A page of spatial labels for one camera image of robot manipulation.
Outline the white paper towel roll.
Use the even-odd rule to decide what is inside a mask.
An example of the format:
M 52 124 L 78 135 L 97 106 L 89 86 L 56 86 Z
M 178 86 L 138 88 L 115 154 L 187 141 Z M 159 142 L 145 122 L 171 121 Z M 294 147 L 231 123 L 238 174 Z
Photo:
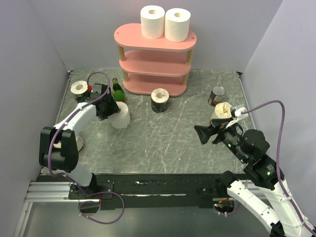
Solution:
M 114 128 L 123 129 L 130 123 L 129 108 L 124 102 L 118 101 L 117 105 L 120 111 L 109 116 L 109 121 Z
M 165 13 L 164 36 L 173 42 L 185 41 L 189 33 L 191 13 L 182 8 L 172 8 Z
M 164 34 L 165 11 L 161 6 L 147 5 L 140 11 L 141 33 L 148 39 L 158 39 Z

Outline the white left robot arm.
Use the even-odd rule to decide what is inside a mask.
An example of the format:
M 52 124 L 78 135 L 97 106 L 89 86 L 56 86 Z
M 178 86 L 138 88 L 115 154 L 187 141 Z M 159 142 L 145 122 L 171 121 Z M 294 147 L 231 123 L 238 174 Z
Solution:
M 96 176 L 79 163 L 76 138 L 84 127 L 97 117 L 105 120 L 120 111 L 108 85 L 85 84 L 76 95 L 76 108 L 60 123 L 44 127 L 40 132 L 39 164 L 53 177 L 68 178 L 86 198 L 97 195 Z

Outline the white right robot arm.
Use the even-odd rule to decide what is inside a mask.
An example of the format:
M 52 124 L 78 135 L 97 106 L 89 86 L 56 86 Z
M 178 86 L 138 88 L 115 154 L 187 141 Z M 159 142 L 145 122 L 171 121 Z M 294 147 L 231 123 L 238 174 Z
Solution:
M 270 145 L 264 133 L 256 129 L 242 131 L 230 119 L 214 119 L 210 126 L 194 126 L 200 142 L 206 144 L 211 136 L 213 144 L 223 143 L 235 157 L 244 163 L 247 179 L 269 201 L 266 205 L 253 194 L 232 172 L 226 171 L 216 179 L 216 192 L 222 197 L 230 196 L 248 209 L 272 237 L 313 237 L 316 228 L 296 208 L 285 177 L 277 163 L 266 152 Z

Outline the pink three tier shelf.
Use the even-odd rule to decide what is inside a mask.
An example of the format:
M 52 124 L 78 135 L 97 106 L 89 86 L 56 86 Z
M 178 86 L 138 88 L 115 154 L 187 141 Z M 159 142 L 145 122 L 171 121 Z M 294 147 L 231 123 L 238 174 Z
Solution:
M 165 36 L 145 38 L 139 23 L 129 23 L 115 30 L 114 39 L 123 86 L 128 92 L 150 95 L 153 90 L 163 88 L 171 97 L 177 97 L 186 91 L 197 42 L 192 30 L 183 42 L 172 42 Z

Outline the green glass bottle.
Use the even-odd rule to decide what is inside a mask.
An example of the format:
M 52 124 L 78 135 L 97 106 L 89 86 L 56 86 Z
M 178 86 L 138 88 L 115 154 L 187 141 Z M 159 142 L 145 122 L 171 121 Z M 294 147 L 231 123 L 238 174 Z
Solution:
M 115 101 L 125 103 L 125 100 L 126 100 L 125 93 L 124 93 L 123 88 L 120 86 L 118 79 L 113 78 L 112 82 L 113 82 L 113 97 Z

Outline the beige wrapped roll right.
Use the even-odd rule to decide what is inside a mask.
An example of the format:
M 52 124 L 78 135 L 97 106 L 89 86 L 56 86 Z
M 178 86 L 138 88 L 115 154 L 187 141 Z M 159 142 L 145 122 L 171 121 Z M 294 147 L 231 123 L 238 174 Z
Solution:
M 213 119 L 229 119 L 232 117 L 231 114 L 232 105 L 228 102 L 219 103 L 215 106 L 214 112 L 210 117 L 210 123 L 212 124 Z

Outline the beige wrapped roll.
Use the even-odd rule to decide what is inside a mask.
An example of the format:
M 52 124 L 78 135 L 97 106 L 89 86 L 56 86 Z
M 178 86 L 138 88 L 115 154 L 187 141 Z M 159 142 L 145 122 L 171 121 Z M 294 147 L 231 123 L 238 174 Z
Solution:
M 215 106 L 214 112 L 210 117 L 210 123 L 212 124 L 213 119 L 229 119 L 232 117 L 231 114 L 232 105 L 228 102 L 219 103 Z
M 61 141 L 59 141 L 57 144 L 54 144 L 54 147 L 61 148 L 61 144 L 62 144 Z M 76 144 L 77 144 L 78 152 L 80 152 L 84 146 L 84 140 L 80 136 L 77 136 L 76 137 Z

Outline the tin can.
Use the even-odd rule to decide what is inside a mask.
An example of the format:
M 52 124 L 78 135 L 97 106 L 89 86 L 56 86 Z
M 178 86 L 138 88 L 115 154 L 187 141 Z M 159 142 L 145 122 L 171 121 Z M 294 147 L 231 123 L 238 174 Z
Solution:
M 221 100 L 223 99 L 223 96 L 225 94 L 225 89 L 222 86 L 215 86 L 213 87 L 209 98 L 208 98 L 208 103 L 211 106 L 215 106 L 217 104 L 219 104 L 221 102 Z

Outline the black wrapped tissue roll left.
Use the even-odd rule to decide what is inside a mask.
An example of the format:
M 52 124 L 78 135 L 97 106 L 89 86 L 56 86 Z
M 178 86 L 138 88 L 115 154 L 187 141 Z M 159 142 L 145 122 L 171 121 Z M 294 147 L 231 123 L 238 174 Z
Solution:
M 78 103 L 84 102 L 87 98 L 90 97 L 88 84 L 84 80 L 79 80 L 79 81 L 74 82 L 71 85 L 70 91 Z

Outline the beige wrapped roll left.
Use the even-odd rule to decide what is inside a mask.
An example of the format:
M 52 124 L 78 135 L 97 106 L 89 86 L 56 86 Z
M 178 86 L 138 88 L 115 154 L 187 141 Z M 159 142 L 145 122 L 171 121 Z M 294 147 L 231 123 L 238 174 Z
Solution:
M 62 144 L 61 141 L 59 141 L 57 144 L 54 144 L 54 147 L 61 148 L 61 144 Z M 84 140 L 80 136 L 77 136 L 76 137 L 76 144 L 77 144 L 78 152 L 80 152 L 84 146 Z

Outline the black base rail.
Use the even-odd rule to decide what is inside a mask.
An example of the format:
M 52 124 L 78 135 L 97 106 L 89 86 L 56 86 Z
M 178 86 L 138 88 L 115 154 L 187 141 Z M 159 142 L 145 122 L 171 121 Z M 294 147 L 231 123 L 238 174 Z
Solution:
M 101 210 L 116 208 L 199 207 L 212 208 L 227 198 L 218 174 L 100 174 L 97 189 L 84 195 L 71 185 L 70 200 L 97 201 Z

